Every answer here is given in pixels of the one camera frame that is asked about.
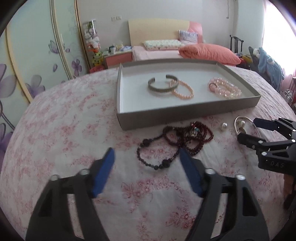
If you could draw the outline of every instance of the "pink beaded bracelet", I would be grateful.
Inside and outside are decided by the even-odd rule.
[[[235,99],[240,97],[242,91],[235,85],[229,83],[222,78],[212,78],[209,81],[209,89],[216,95],[221,95],[227,99]]]

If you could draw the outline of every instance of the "window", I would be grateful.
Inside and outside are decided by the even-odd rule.
[[[280,11],[266,1],[263,49],[284,69],[285,75],[296,70],[296,36]]]

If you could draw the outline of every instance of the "bead bracelet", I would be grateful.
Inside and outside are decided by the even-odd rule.
[[[167,136],[168,132],[175,131],[177,142],[173,142],[170,140]],[[151,138],[151,139],[144,139],[140,146],[137,149],[137,157],[138,160],[143,163],[147,167],[151,167],[154,170],[168,168],[171,164],[171,162],[177,157],[179,154],[180,148],[185,148],[191,156],[195,156],[199,151],[202,149],[203,145],[210,140],[212,140],[214,137],[212,131],[201,122],[192,122],[190,126],[186,127],[173,127],[173,126],[166,126],[163,129],[163,132],[161,135]],[[150,144],[156,140],[159,140],[161,138],[164,138],[169,145],[176,146],[178,150],[175,152],[175,154],[168,158],[161,161],[160,165],[153,165],[150,163],[147,163],[143,158],[141,158],[140,151],[142,148],[147,148],[150,146]],[[194,148],[189,148],[188,143],[190,141],[196,141],[197,144]]]
[[[242,91],[235,85],[229,83],[222,78],[212,78],[209,81],[209,89],[216,95],[221,95],[227,99],[240,97]]]
[[[174,83],[174,81],[172,80],[170,82],[170,86],[172,86],[173,83]],[[176,91],[176,89],[174,89],[172,91],[173,95],[175,95],[176,97],[178,97],[180,99],[191,99],[191,98],[193,98],[193,96],[194,96],[194,90],[193,90],[193,88],[189,84],[187,84],[186,82],[184,82],[182,80],[179,80],[179,84],[185,86],[190,91],[191,94],[190,95],[183,95],[183,94],[178,93]]]

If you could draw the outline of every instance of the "pink nightstand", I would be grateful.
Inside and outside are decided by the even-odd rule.
[[[119,64],[131,62],[133,60],[132,50],[116,52],[104,56],[105,66],[107,68],[117,67]]]

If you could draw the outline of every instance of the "pink bedsheet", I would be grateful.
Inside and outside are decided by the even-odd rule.
[[[133,60],[148,60],[161,58],[182,58],[178,50],[147,51],[143,46],[133,46]]]
[[[283,175],[258,168],[255,151],[240,145],[232,127],[238,115],[296,120],[284,99],[256,72],[229,67],[258,90],[256,107],[206,116],[201,121],[214,133],[196,158],[218,173],[244,174],[262,208],[271,238],[285,222]],[[155,171],[141,164],[136,150],[144,138],[159,135],[164,127],[122,131],[116,117],[118,69],[71,80],[38,95],[11,137],[0,175],[0,206],[17,232],[25,237],[29,218],[49,177],[75,175],[113,147],[116,160],[104,192],[94,200],[110,240],[183,241],[191,228],[201,199],[192,192],[179,158],[168,169]],[[225,132],[219,125],[228,123]],[[190,120],[171,123],[187,126]],[[260,130],[267,141],[283,140],[277,132]],[[142,158],[156,164],[176,150],[164,140],[155,142]],[[219,209],[214,235],[225,215]],[[82,236],[75,202],[70,197],[74,231]]]

